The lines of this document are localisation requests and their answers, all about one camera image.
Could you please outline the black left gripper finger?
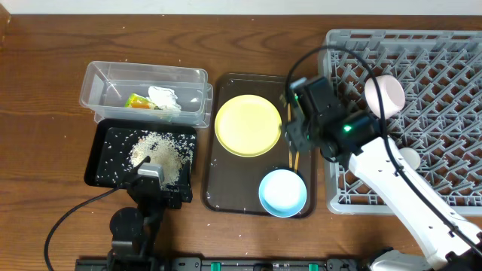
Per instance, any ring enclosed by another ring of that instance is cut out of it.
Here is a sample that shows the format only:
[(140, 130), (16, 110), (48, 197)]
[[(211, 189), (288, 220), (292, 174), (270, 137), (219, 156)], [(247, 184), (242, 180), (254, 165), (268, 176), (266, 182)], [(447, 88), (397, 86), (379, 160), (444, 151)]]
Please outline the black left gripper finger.
[(191, 162), (187, 161), (183, 165), (177, 186), (180, 192), (191, 191)]
[(146, 156), (137, 166), (133, 167), (130, 170), (130, 180), (135, 181), (138, 178), (142, 177), (142, 174), (139, 173), (139, 169), (145, 164), (149, 163), (151, 161), (151, 158), (149, 156)]

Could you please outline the rice and food scraps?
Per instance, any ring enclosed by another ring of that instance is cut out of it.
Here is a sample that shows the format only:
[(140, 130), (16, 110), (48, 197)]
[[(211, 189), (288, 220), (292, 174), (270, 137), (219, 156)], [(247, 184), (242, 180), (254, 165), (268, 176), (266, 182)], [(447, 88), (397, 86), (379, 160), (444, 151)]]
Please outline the rice and food scraps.
[(160, 187), (176, 191), (183, 166), (193, 160), (196, 143), (194, 134), (112, 127), (103, 142), (93, 184), (115, 187), (125, 174), (149, 157), (151, 163), (163, 168)]

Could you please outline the yellow plate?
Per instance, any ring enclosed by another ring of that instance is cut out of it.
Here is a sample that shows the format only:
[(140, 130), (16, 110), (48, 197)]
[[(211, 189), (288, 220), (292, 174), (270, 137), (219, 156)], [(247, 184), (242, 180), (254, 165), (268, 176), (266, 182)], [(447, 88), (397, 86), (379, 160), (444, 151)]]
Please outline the yellow plate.
[(282, 118), (269, 100), (240, 95), (226, 101), (215, 117), (215, 135), (221, 146), (239, 157), (257, 157), (270, 151), (281, 136)]

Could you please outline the green snack wrapper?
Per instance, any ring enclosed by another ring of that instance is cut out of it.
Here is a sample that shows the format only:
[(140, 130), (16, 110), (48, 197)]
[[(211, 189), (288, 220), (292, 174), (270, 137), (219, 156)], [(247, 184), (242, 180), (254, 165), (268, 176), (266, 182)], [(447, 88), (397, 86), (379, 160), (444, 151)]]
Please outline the green snack wrapper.
[(132, 93), (127, 99), (125, 108), (137, 108), (137, 109), (151, 109), (159, 110), (160, 108), (149, 98)]

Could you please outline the blue bowl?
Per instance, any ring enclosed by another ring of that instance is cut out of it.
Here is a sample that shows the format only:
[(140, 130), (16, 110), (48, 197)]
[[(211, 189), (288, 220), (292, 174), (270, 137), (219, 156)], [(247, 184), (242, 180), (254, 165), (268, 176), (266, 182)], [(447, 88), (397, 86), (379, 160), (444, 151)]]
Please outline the blue bowl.
[(262, 178), (258, 198), (270, 215), (291, 218), (298, 215), (307, 203), (307, 187), (297, 173), (276, 169)]

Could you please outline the white napkin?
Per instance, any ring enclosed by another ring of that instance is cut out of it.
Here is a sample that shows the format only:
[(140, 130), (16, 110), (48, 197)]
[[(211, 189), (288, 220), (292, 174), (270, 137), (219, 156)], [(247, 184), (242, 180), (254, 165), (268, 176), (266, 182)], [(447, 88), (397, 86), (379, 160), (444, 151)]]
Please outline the white napkin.
[(170, 88), (151, 86), (148, 88), (150, 109), (179, 113), (182, 107), (177, 103), (177, 95)]

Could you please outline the pink white bowl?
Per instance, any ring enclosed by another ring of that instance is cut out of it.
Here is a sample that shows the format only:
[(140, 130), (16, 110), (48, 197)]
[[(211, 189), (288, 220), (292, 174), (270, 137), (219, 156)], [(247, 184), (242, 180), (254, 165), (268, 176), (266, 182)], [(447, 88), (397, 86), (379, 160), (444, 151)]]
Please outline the pink white bowl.
[[(401, 83), (391, 75), (381, 75), (376, 79), (382, 96), (384, 119), (387, 120), (404, 108), (404, 89)], [(378, 118), (381, 118), (380, 104), (373, 78), (366, 81), (364, 95), (369, 109)]]

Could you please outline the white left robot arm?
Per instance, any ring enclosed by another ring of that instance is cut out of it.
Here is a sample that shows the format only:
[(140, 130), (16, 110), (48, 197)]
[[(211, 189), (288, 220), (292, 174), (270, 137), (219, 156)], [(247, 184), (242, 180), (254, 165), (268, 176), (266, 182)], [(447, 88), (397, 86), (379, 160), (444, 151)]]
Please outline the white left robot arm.
[(115, 212), (110, 220), (112, 250), (107, 270), (168, 270), (169, 261), (154, 251), (163, 215), (192, 201), (191, 163), (186, 162), (172, 191), (161, 187), (163, 167), (146, 157), (122, 179), (122, 188), (137, 204)]

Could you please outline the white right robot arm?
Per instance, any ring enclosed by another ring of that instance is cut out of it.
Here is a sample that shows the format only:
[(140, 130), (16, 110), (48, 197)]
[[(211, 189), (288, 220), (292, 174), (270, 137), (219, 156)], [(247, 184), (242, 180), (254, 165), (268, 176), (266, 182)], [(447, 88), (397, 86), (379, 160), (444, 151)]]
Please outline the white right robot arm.
[(361, 179), (392, 210), (434, 270), (479, 270), (481, 229), (457, 214), (402, 157), (383, 118), (366, 111), (306, 114), (291, 109), (282, 127), (293, 151), (317, 147)]

